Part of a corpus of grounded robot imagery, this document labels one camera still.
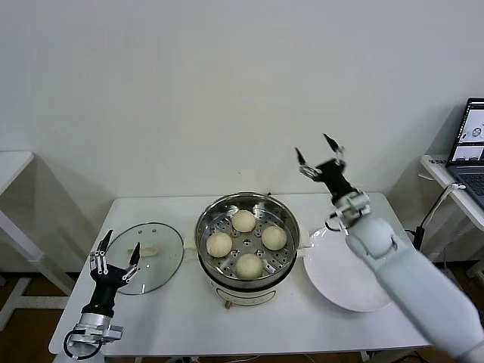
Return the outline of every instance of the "white plate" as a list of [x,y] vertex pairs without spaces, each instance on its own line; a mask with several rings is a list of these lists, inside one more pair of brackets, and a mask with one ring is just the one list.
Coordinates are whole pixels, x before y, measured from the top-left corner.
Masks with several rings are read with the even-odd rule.
[[392,302],[373,272],[348,248],[344,233],[321,229],[311,236],[311,242],[304,266],[327,299],[354,312],[374,312]]

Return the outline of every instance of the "laptop screen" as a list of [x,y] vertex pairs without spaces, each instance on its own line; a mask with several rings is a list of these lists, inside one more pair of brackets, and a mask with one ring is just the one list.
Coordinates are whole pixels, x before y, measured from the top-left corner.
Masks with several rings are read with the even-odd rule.
[[449,162],[484,163],[484,99],[469,100]]

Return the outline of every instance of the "pot handle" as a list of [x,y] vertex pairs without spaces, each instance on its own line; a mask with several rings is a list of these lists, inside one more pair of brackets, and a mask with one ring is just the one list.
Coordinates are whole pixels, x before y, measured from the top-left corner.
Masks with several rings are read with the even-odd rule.
[[302,224],[299,224],[299,248],[297,249],[297,256],[304,257],[307,249],[312,247],[309,230]]
[[183,239],[183,249],[185,250],[185,258],[188,261],[198,259],[197,245],[195,244],[194,228],[187,228],[185,238]]

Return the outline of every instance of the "laptop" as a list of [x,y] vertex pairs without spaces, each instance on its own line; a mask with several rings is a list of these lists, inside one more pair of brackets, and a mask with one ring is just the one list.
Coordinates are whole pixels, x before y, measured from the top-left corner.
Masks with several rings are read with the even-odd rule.
[[484,98],[469,98],[454,146],[445,165],[484,208]]

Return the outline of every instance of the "laptop keyboard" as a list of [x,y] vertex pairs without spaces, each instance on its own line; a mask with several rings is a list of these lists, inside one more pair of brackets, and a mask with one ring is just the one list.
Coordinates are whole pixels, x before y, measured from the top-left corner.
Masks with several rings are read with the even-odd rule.
[[459,176],[474,193],[479,196],[484,195],[484,174],[460,174]]

